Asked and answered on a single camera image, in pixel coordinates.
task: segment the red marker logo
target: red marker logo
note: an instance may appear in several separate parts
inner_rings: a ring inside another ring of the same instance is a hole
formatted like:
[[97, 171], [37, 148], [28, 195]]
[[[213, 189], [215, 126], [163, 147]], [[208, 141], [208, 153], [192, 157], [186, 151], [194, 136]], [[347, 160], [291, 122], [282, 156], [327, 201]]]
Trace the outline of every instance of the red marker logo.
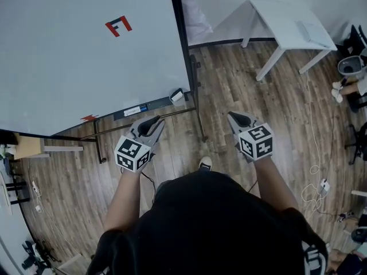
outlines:
[[97, 117], [98, 117], [98, 115], [96, 115], [96, 116], [88, 115], [86, 117], [81, 118], [80, 120], [83, 120], [84, 122], [86, 122], [86, 121], [96, 120]]
[[114, 21], [110, 21], [106, 23], [106, 27], [108, 27], [108, 29], [111, 31], [112, 34], [115, 35], [115, 37], [119, 37], [120, 34], [116, 31], [116, 29], [119, 28], [117, 24], [118, 22], [122, 21], [122, 23], [124, 24], [124, 26], [126, 27], [127, 31], [129, 32], [130, 30], [132, 30], [130, 24], [128, 23], [127, 19], [125, 16], [121, 16], [120, 18], [115, 19]]

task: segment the person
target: person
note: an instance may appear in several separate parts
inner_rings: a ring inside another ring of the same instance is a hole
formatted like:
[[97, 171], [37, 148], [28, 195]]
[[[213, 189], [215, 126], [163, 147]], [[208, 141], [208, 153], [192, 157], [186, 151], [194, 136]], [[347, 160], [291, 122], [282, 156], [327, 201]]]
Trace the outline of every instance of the person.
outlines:
[[367, 274], [367, 259], [362, 253], [356, 250], [349, 254], [343, 253], [337, 249], [331, 250], [328, 266], [328, 274], [330, 275]]
[[338, 103], [343, 101], [343, 96], [351, 93], [359, 93], [363, 96], [367, 92], [367, 74], [360, 80], [350, 77], [344, 78], [341, 81], [333, 82], [331, 94]]
[[141, 217], [142, 171], [124, 170], [87, 274], [308, 274], [303, 242], [327, 262], [271, 157], [253, 164], [261, 199], [204, 157], [160, 185]]

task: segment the wooden floor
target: wooden floor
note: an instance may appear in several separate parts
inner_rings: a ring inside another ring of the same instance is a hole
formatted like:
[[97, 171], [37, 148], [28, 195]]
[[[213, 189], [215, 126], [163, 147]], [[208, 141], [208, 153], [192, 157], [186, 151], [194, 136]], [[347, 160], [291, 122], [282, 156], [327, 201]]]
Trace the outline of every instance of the wooden floor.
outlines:
[[[317, 175], [311, 175], [309, 169], [318, 163], [318, 158], [310, 125], [307, 77], [305, 74], [300, 76], [298, 69], [308, 62], [311, 52], [287, 51], [264, 80], [257, 82], [257, 72], [275, 48], [274, 42], [251, 42], [247, 49], [233, 44], [192, 50], [201, 63], [198, 70], [201, 117], [209, 139], [206, 143], [201, 142], [195, 112], [166, 118], [157, 155], [145, 169], [157, 185], [194, 171], [200, 158], [209, 155], [215, 171], [229, 174], [248, 190], [256, 180], [255, 171], [253, 165], [247, 164], [233, 147], [234, 140], [227, 122], [228, 111], [246, 111], [267, 122], [274, 130], [276, 150], [273, 159], [300, 208], [305, 211], [307, 204], [300, 195], [306, 185], [317, 182]], [[336, 62], [336, 56], [330, 54], [309, 72], [321, 178], [327, 177], [331, 184], [331, 191], [320, 211], [332, 214], [358, 205], [357, 198], [351, 196], [350, 191], [361, 189], [366, 176], [366, 165], [362, 159], [357, 159], [354, 166], [348, 165], [352, 152], [343, 148], [350, 140], [349, 123], [359, 128], [365, 122], [365, 115], [363, 111], [351, 113], [345, 102], [336, 105], [331, 97], [331, 83], [341, 78]], [[154, 113], [173, 109], [163, 108]], [[133, 116], [128, 121], [113, 121], [112, 117], [106, 117], [100, 121], [99, 129], [109, 129], [135, 119], [137, 117]], [[68, 132], [73, 136], [91, 133], [90, 124]], [[102, 154], [108, 159], [102, 165], [97, 162], [93, 143], [83, 143], [84, 152], [55, 152], [49, 159], [22, 161], [26, 179], [34, 180], [42, 191], [41, 199], [47, 212], [39, 214], [34, 203], [27, 203], [23, 206], [26, 219], [36, 238], [52, 245], [55, 256], [63, 262], [77, 252], [90, 257], [96, 249], [103, 232], [102, 221], [120, 176], [113, 150], [123, 133], [115, 131], [101, 136]], [[52, 144], [63, 142], [52, 141]], [[258, 194], [257, 187], [253, 193]], [[142, 178], [142, 213], [150, 208], [152, 195], [151, 183]], [[305, 196], [310, 198], [312, 191], [306, 191]], [[314, 213], [310, 224], [332, 247], [343, 251], [354, 247], [343, 232], [343, 224], [335, 223], [334, 217]]]

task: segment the metal stand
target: metal stand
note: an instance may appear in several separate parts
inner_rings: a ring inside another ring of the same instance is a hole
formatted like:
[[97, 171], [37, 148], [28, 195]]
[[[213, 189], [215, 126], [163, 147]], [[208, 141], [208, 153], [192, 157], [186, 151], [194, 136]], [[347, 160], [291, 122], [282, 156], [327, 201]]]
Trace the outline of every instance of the metal stand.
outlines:
[[[191, 85], [192, 90], [190, 91], [190, 94], [193, 98], [194, 107], [184, 109], [184, 110], [181, 110], [181, 111], [176, 111], [176, 112], [164, 114], [164, 115], [161, 115], [161, 118], [169, 117], [169, 116], [173, 116], [173, 115], [177, 115], [177, 114], [182, 114], [182, 113], [186, 113], [186, 112], [190, 112], [190, 111], [195, 111], [196, 115], [197, 115], [197, 121], [198, 121], [198, 124], [199, 124], [199, 128], [200, 128], [201, 140], [203, 142], [206, 142], [208, 137], [205, 136], [204, 129], [203, 129], [202, 122], [201, 122], [200, 111], [199, 111], [199, 95], [198, 95], [198, 82], [197, 82], [197, 61], [196, 61], [196, 58], [195, 58], [194, 55], [190, 55], [190, 63], [191, 63], [192, 79], [193, 79], [192, 85]], [[76, 141], [76, 142], [95, 143], [96, 144], [98, 161], [99, 161], [100, 164], [102, 164], [102, 163], [105, 163], [107, 161], [107, 159], [102, 158], [102, 156], [101, 156], [98, 136], [99, 135], [104, 135], [105, 133], [109, 133], [109, 132], [112, 132], [112, 131], [117, 131], [117, 130], [120, 130], [120, 129], [130, 127], [130, 126], [132, 126], [132, 123], [121, 125], [121, 126], [115, 127], [115, 128], [111, 128], [111, 129], [108, 129], [106, 131], [98, 132], [97, 121], [99, 121], [99, 119], [93, 121], [93, 130], [94, 130], [93, 134], [85, 136], [85, 137], [59, 136], [59, 135], [42, 136], [42, 135], [32, 135], [32, 134], [29, 134], [29, 133], [20, 133], [20, 135], [29, 136], [31, 138], [43, 138], [43, 139], [52, 139], [52, 140], [70, 140], [70, 141]]]

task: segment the fiducial marker cube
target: fiducial marker cube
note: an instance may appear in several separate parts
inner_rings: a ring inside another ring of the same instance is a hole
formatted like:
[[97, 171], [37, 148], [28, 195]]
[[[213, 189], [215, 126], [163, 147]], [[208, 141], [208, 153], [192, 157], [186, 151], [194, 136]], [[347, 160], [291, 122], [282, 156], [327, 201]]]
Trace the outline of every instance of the fiducial marker cube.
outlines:
[[273, 131], [267, 123], [238, 134], [241, 152], [258, 160], [273, 152]]
[[150, 147], [121, 136], [115, 148], [115, 162], [118, 166], [137, 172], [149, 161], [150, 151]]

